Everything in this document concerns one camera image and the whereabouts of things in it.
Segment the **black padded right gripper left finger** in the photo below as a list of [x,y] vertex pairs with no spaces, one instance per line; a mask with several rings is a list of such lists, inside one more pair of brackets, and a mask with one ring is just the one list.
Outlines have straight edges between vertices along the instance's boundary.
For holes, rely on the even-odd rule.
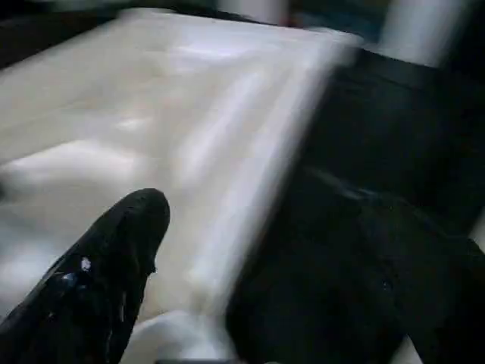
[[170,224],[158,189],[107,209],[1,323],[3,363],[119,363]]

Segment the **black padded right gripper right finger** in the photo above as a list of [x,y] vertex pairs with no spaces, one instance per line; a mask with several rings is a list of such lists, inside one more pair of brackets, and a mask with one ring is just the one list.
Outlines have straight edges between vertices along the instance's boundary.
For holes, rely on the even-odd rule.
[[407,201],[326,193],[325,363],[387,363],[408,338],[424,363],[484,361],[484,254]]

